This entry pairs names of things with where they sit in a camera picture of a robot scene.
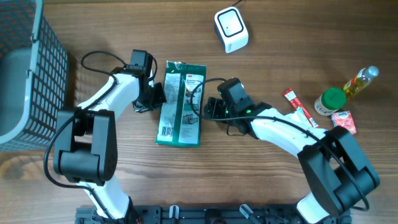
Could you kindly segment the green gloves package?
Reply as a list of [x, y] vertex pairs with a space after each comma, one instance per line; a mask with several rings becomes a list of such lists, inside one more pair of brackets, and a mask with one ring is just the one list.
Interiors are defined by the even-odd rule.
[[177, 147], [200, 145], [200, 119], [206, 66], [168, 61], [164, 91], [167, 102], [161, 107], [157, 144]]

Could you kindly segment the red white stick sachet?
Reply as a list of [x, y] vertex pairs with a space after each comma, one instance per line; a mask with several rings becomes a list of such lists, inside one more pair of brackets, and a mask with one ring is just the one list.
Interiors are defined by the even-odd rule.
[[314, 128], [318, 128], [319, 125], [315, 122], [314, 118], [310, 115], [308, 110], [304, 107], [302, 102], [298, 99], [297, 95], [295, 94], [294, 90], [289, 88], [284, 92], [284, 96], [290, 102], [290, 104], [296, 109], [301, 109], [306, 120], [310, 123], [310, 125]]

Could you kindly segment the green white round can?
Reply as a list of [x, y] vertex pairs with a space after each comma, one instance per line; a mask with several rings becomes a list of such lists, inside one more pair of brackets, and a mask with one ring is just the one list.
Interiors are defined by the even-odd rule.
[[322, 116], [330, 116], [346, 104], [346, 95], [339, 88], [329, 88], [314, 102], [315, 111]]

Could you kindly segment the yellow liquid glass bottle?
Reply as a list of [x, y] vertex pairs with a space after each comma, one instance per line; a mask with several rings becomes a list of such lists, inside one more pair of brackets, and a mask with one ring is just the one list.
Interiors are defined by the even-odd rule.
[[377, 76], [379, 69], [375, 66], [363, 68], [359, 73], [343, 86], [346, 99], [354, 98], [360, 91], [365, 89]]

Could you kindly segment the light green wipes pack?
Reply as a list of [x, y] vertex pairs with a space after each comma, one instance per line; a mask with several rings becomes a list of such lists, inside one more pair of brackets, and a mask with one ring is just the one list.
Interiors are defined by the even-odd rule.
[[311, 128], [313, 127], [301, 107], [298, 107], [295, 111], [287, 114], [286, 117], [290, 118], [298, 123], [304, 124], [308, 127], [311, 127]]

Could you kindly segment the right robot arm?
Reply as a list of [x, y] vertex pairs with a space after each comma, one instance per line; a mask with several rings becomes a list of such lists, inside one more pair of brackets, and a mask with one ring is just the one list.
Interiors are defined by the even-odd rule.
[[344, 127], [309, 127], [282, 115], [267, 103], [255, 104], [238, 78], [222, 79], [219, 98], [210, 97], [204, 118], [238, 128], [242, 135], [267, 141], [295, 156], [311, 192], [289, 207], [285, 223], [340, 223], [363, 202], [380, 179], [369, 159]]

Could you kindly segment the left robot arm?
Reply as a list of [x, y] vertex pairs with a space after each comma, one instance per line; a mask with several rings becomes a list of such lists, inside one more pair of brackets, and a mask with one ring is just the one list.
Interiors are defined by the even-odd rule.
[[154, 81], [156, 59], [145, 50], [133, 50], [129, 62], [108, 73], [108, 82], [89, 100], [57, 115], [57, 131], [48, 150], [53, 150], [54, 171], [68, 189], [83, 189], [93, 207], [76, 210], [76, 223], [140, 223], [141, 216], [131, 197], [121, 189], [115, 171], [118, 162], [116, 121], [132, 105], [137, 113], [159, 109], [166, 102], [161, 83]]

